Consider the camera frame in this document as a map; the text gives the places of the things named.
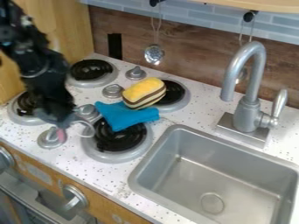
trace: tile backsplash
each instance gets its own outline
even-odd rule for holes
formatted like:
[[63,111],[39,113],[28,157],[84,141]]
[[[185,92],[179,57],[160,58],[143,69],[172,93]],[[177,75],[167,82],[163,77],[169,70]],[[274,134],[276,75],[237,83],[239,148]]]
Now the tile backsplash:
[[[158,6],[150,7],[150,0],[80,0],[84,4],[126,11],[143,16],[158,17]],[[166,0],[161,4],[163,19],[239,33],[247,10],[188,0]],[[243,32],[249,34],[251,24],[245,23]],[[299,45],[299,14],[260,11],[255,18],[255,37]]]

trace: pink object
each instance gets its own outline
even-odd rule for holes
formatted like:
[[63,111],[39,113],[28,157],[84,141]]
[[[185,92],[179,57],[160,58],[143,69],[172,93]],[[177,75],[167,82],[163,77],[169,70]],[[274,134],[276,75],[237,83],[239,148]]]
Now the pink object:
[[57,137],[60,143],[64,143],[66,141],[66,131],[63,129],[57,129]]

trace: sink drain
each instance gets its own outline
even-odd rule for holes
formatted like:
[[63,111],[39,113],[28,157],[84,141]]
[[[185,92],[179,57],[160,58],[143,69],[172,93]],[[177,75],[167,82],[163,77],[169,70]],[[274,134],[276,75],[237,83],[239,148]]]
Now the sink drain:
[[225,203],[219,195],[207,192],[200,197],[202,209],[209,214],[220,214],[225,208]]

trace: oven door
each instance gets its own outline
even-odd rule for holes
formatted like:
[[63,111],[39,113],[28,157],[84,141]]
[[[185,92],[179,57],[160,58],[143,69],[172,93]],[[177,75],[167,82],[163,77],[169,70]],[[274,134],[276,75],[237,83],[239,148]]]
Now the oven door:
[[65,201],[43,189],[36,190],[4,172],[0,175],[0,223],[91,224],[95,218],[83,211],[64,211]]

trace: metal sink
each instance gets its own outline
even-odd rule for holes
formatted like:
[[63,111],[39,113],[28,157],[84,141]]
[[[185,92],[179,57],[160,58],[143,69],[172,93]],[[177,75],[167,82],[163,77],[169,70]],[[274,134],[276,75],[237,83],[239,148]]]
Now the metal sink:
[[200,224],[288,224],[298,166],[174,125],[130,174],[129,186]]

